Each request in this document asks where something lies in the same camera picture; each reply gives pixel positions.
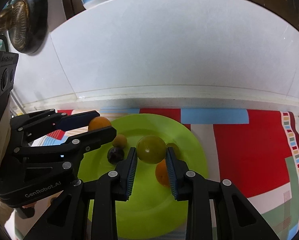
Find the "colorful tablecloth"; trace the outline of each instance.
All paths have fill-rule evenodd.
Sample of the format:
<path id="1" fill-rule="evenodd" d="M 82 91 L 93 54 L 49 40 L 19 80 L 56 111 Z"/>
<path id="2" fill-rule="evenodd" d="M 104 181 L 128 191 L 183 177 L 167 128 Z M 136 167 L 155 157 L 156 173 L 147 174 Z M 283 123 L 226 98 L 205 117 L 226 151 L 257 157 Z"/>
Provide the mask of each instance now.
<path id="1" fill-rule="evenodd" d="M 85 111 L 59 110 L 67 114 Z M 181 122 L 202 144 L 208 162 L 208 179 L 230 179 L 281 240 L 290 240 L 299 230 L 299 134 L 292 113 L 246 109 L 153 108 L 97 111 L 110 120 L 128 114 L 151 113 Z M 68 132 L 58 130 L 36 140 L 33 145 L 61 144 L 69 136 L 85 131 L 87 127 Z M 212 219 L 216 232 L 214 216 Z M 25 231 L 17 229 L 17 236 L 22 238 Z M 185 239 L 185 231 L 184 224 L 156 239 Z"/>

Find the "dark purple fruit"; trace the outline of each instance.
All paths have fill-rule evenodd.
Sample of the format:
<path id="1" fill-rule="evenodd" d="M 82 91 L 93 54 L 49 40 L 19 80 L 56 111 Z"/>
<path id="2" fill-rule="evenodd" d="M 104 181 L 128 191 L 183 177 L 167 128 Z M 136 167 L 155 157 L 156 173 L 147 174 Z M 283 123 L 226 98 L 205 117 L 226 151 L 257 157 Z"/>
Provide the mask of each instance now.
<path id="1" fill-rule="evenodd" d="M 110 164 L 116 165 L 118 162 L 124 160 L 124 151 L 120 147 L 113 147 L 107 153 L 107 160 Z"/>

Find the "green plate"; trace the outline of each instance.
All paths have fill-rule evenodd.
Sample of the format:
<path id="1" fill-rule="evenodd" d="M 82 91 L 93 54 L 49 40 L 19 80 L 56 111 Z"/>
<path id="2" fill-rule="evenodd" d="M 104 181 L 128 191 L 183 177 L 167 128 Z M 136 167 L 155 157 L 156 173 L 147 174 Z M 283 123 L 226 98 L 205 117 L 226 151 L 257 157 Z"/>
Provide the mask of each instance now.
<path id="1" fill-rule="evenodd" d="M 207 163 L 196 137 L 181 123 L 156 114 L 132 114 L 115 119 L 112 126 L 128 139 L 125 157 L 130 147 L 136 147 L 143 136 L 156 135 L 165 143 L 175 143 L 189 169 L 207 177 Z M 78 177 L 84 182 L 98 179 L 115 169 L 107 161 L 111 143 L 85 153 Z M 155 177 L 155 164 L 137 163 L 132 195 L 127 202 L 116 202 L 118 235 L 129 239 L 145 239 L 164 235 L 187 219 L 187 201 L 177 202 L 171 190 L 160 185 Z M 88 213 L 92 218 L 93 202 Z"/>

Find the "yellow fruit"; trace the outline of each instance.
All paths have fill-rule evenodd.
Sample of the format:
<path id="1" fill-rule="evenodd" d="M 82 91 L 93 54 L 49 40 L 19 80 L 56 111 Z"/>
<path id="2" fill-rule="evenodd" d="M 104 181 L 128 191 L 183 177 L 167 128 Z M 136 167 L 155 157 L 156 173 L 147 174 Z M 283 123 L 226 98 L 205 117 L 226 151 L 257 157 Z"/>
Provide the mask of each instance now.
<path id="1" fill-rule="evenodd" d="M 111 122 L 106 117 L 98 116 L 90 121 L 88 124 L 88 131 L 98 130 L 111 125 Z"/>
<path id="2" fill-rule="evenodd" d="M 114 147 L 124 148 L 126 146 L 126 144 L 128 144 L 128 140 L 127 140 L 126 136 L 123 134 L 118 134 L 112 141 L 112 145 Z"/>
<path id="3" fill-rule="evenodd" d="M 165 158 L 166 144 L 160 137 L 147 135 L 138 141 L 136 154 L 141 161 L 156 164 Z"/>
<path id="4" fill-rule="evenodd" d="M 164 187 L 170 187 L 165 159 L 156 165 L 155 176 Z"/>
<path id="5" fill-rule="evenodd" d="M 173 147 L 176 158 L 182 160 L 182 153 L 180 152 L 179 147 L 175 143 L 167 143 L 166 147 Z"/>

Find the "camera lens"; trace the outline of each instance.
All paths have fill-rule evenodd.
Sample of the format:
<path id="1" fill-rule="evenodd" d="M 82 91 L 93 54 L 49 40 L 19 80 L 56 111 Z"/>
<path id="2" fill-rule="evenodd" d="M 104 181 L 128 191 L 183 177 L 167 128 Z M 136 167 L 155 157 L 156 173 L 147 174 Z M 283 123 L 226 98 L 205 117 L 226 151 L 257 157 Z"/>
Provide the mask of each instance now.
<path id="1" fill-rule="evenodd" d="M 12 68 L 12 70 L 11 70 L 11 74 L 10 74 L 10 82 L 12 82 L 13 81 L 13 78 L 14 78 L 14 68 Z"/>
<path id="2" fill-rule="evenodd" d="M 3 75 L 2 75 L 2 81 L 1 81 L 1 86 L 2 90 L 6 88 L 6 85 L 8 83 L 8 70 L 4 70 Z"/>

